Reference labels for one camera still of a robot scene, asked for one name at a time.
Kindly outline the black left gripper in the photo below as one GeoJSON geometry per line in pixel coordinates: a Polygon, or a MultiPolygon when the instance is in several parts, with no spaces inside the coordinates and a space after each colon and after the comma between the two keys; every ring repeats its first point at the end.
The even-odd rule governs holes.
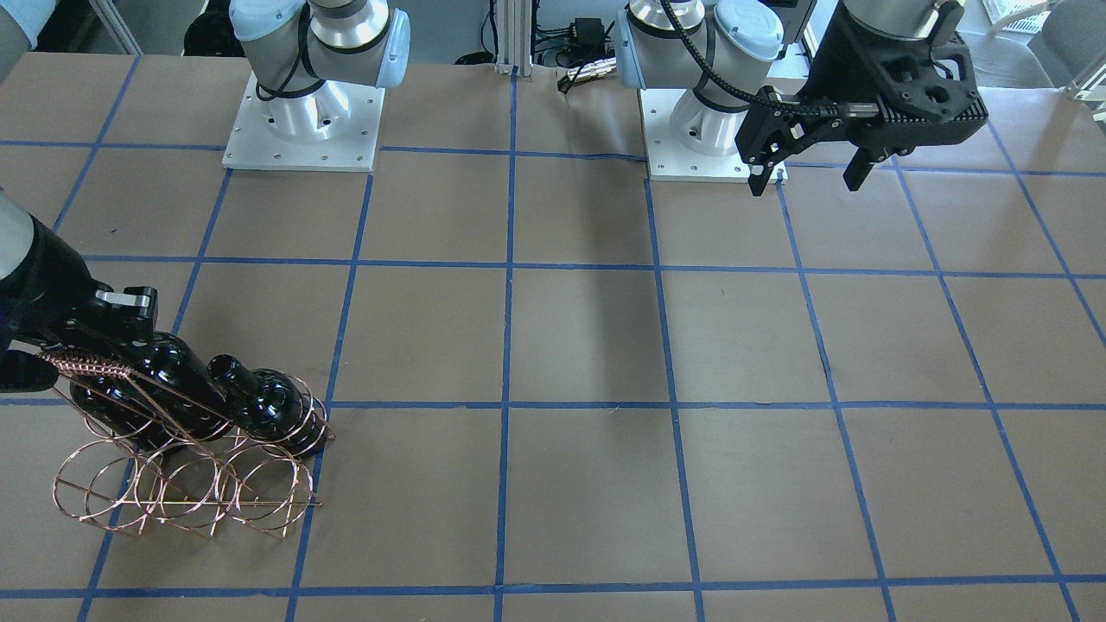
{"type": "Polygon", "coordinates": [[[942,41],[943,11],[837,9],[799,93],[789,96],[770,86],[759,90],[735,134],[735,148],[749,162],[749,189],[754,197],[778,182],[780,162],[815,144],[855,146],[842,173],[849,191],[860,189],[874,165],[912,153],[893,151],[876,129],[880,94],[874,83],[870,50],[887,40],[942,41]]]}

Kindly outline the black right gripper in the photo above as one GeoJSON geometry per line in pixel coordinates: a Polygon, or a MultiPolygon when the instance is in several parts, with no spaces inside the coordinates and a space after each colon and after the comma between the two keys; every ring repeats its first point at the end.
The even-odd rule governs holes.
{"type": "Polygon", "coordinates": [[[60,321],[60,342],[100,357],[140,359],[149,354],[158,315],[158,292],[98,286],[86,261],[70,243],[30,217],[25,251],[3,277],[3,349],[11,341],[60,321]]]}

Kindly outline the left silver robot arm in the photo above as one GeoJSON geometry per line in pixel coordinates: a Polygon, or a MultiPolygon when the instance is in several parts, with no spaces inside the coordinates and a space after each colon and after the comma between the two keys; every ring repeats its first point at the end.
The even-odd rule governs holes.
{"type": "Polygon", "coordinates": [[[842,174],[855,191],[893,155],[960,141],[950,127],[973,87],[956,38],[960,15],[960,1],[839,1],[792,95],[766,85],[785,25],[760,1],[632,1],[613,44],[620,81],[680,90],[684,145],[739,156],[751,193],[821,143],[855,146],[842,174]]]}

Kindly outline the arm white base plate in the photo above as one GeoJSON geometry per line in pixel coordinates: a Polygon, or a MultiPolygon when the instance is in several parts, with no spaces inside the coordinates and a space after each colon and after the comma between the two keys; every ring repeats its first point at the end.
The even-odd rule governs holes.
{"type": "Polygon", "coordinates": [[[743,111],[708,107],[690,89],[640,90],[639,103],[653,182],[750,182],[735,149],[743,111]]]}
{"type": "Polygon", "coordinates": [[[236,170],[371,173],[387,91],[328,81],[303,99],[261,101],[246,83],[222,165],[236,170]]]}

